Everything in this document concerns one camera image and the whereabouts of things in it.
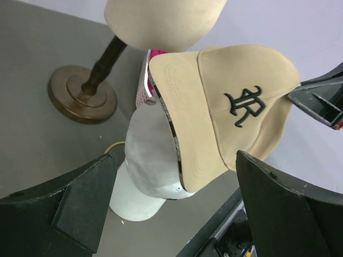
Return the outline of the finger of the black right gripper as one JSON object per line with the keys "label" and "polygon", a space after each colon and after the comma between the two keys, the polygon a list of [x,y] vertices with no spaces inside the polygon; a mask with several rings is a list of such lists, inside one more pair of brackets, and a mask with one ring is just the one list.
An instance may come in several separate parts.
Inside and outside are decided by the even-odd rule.
{"label": "finger of the black right gripper", "polygon": [[334,129],[342,128],[342,64],[330,72],[292,90],[288,99],[316,121]]}

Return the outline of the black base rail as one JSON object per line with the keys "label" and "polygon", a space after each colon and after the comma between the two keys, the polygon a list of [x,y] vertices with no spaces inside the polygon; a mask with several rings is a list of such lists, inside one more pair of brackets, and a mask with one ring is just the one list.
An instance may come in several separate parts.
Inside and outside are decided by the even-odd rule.
{"label": "black base rail", "polygon": [[189,240],[177,256],[257,256],[239,188]]}

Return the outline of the beige cap with black logo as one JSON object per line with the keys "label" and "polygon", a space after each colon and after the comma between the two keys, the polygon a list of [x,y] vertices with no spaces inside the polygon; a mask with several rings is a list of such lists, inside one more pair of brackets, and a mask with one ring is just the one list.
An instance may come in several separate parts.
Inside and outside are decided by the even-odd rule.
{"label": "beige cap with black logo", "polygon": [[279,143],[300,85],[295,65],[265,46],[239,45],[153,57],[148,76],[174,138],[180,181],[195,193],[236,153],[266,159]]}

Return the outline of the white perforated basket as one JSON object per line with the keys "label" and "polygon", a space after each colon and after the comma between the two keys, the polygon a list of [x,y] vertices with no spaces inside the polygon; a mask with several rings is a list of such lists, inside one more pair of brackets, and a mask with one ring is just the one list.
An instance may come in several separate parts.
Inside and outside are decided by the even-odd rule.
{"label": "white perforated basket", "polygon": [[138,108],[145,100],[153,96],[153,86],[148,78],[148,65],[150,62],[150,50],[147,51],[147,54],[144,58],[141,71],[140,71],[137,94],[136,94],[136,101],[135,101],[136,108]]}

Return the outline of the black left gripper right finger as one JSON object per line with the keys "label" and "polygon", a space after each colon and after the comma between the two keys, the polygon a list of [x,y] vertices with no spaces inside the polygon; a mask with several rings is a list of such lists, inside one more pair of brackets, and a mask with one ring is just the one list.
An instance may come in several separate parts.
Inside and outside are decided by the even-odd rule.
{"label": "black left gripper right finger", "polygon": [[342,194],[241,150],[236,172],[258,256],[342,256]]}

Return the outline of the pink cap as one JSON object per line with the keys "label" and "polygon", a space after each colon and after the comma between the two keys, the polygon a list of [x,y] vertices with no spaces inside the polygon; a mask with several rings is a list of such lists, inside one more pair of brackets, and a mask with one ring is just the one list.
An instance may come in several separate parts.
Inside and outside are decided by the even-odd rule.
{"label": "pink cap", "polygon": [[162,55],[162,54],[167,54],[166,51],[159,50],[159,49],[151,49],[150,50],[150,59],[152,59],[155,56]]}

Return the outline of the beige mannequin head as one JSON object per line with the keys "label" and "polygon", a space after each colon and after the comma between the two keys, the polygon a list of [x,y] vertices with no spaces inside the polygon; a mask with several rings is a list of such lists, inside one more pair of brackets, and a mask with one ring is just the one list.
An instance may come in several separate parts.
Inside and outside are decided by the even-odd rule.
{"label": "beige mannequin head", "polygon": [[106,24],[126,45],[166,52],[185,51],[215,25],[223,0],[107,1]]}

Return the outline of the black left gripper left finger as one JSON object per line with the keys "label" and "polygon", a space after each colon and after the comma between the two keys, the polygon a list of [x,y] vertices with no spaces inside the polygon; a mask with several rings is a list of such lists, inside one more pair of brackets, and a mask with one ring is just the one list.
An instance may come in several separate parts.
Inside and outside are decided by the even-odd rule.
{"label": "black left gripper left finger", "polygon": [[1,256],[97,253],[117,174],[117,157],[97,159],[1,199]]}

